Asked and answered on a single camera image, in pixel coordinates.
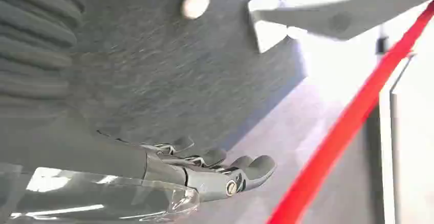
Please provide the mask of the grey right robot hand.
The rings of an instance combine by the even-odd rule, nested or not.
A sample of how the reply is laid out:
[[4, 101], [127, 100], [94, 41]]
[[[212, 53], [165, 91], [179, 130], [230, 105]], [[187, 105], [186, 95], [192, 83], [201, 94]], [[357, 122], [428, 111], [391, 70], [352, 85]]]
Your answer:
[[188, 155], [190, 142], [140, 146], [92, 129], [73, 113], [1, 113], [1, 161], [39, 167], [160, 181], [192, 188], [201, 201], [229, 198], [262, 185], [276, 168], [273, 158], [242, 156], [222, 165], [218, 148]]

